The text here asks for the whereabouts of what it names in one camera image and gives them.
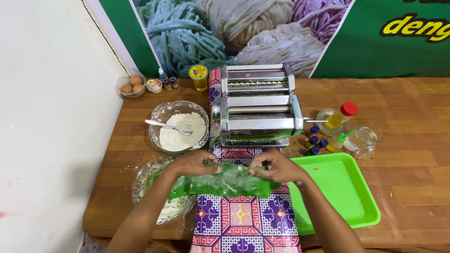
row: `blue bottle cap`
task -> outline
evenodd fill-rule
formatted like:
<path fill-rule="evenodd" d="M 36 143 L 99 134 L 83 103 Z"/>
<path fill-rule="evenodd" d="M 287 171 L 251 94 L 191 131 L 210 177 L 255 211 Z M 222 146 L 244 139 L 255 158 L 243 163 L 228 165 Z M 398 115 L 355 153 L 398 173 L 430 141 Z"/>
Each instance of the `blue bottle cap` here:
<path fill-rule="evenodd" d="M 317 144 L 318 142 L 319 142 L 319 138 L 317 138 L 316 136 L 311 136 L 311 138 L 310 138 L 311 144 Z"/>
<path fill-rule="evenodd" d="M 318 133 L 320 131 L 320 127 L 319 126 L 312 126 L 310 131 L 316 134 L 316 133 Z"/>
<path fill-rule="evenodd" d="M 313 154 L 318 154 L 320 152 L 320 149 L 316 146 L 312 147 L 310 150 L 311 150 L 311 153 L 313 153 Z"/>
<path fill-rule="evenodd" d="M 328 144 L 329 144 L 328 141 L 325 140 L 325 139 L 323 139 L 323 140 L 321 140 L 321 141 L 319 142 L 319 145 L 320 145 L 322 148 L 328 146 Z"/>

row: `wooden table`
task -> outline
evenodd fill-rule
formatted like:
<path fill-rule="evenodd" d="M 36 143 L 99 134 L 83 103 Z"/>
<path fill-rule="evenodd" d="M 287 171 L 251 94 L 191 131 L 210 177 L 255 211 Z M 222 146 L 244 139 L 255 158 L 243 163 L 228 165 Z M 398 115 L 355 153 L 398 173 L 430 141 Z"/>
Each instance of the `wooden table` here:
<path fill-rule="evenodd" d="M 187 100 L 209 111 L 208 93 L 189 79 L 181 88 L 125 99 L 83 216 L 91 238 L 110 238 L 132 210 L 131 186 L 141 165 L 163 154 L 148 138 L 157 105 Z M 450 244 L 450 78 L 296 79 L 302 113 L 315 117 L 345 101 L 359 107 L 352 125 L 370 121 L 383 129 L 374 155 L 357 163 L 381 211 L 375 226 L 355 229 L 364 246 L 416 247 Z M 302 155 L 304 136 L 283 153 Z M 191 240 L 195 213 L 159 226 L 154 239 Z M 301 236 L 302 248 L 319 245 Z"/>

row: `green plastic tray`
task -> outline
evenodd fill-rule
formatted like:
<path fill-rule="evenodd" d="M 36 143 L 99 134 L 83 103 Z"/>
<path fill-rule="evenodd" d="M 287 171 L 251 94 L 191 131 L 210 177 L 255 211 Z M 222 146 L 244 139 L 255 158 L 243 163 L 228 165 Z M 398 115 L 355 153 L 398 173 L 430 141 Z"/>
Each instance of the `green plastic tray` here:
<path fill-rule="evenodd" d="M 291 160 L 308 172 L 350 227 L 372 226 L 380 222 L 380 210 L 352 156 L 333 153 Z M 314 234 L 300 191 L 293 183 L 288 183 L 288 186 L 299 235 Z"/>

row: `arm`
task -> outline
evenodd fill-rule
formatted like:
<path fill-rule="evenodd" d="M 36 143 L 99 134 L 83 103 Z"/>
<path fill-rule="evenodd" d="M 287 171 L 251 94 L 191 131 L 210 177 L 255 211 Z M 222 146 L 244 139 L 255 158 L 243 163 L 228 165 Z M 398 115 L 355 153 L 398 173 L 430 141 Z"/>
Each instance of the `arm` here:
<path fill-rule="evenodd" d="M 139 201 L 120 225 L 106 253 L 143 253 L 176 180 L 180 176 L 199 176 L 222 171 L 221 167 L 204 166 L 203 160 L 218 163 L 214 154 L 195 150 L 167 165 L 148 190 L 149 194 Z"/>
<path fill-rule="evenodd" d="M 271 163 L 268 171 L 252 169 L 251 175 L 275 182 L 294 181 L 301 192 L 315 233 L 326 253 L 363 253 L 364 247 L 347 222 L 333 208 L 308 173 L 277 150 L 256 155 L 250 167 Z"/>

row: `pasta roller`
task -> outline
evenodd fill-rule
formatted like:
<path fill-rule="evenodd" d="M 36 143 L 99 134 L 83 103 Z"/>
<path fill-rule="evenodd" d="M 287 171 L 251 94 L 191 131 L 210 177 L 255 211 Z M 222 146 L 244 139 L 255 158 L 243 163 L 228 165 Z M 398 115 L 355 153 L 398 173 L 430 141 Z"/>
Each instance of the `pasta roller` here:
<path fill-rule="evenodd" d="M 222 98 L 211 113 L 224 147 L 287 147 L 304 122 L 318 122 L 303 117 L 288 63 L 223 66 L 220 76 Z"/>

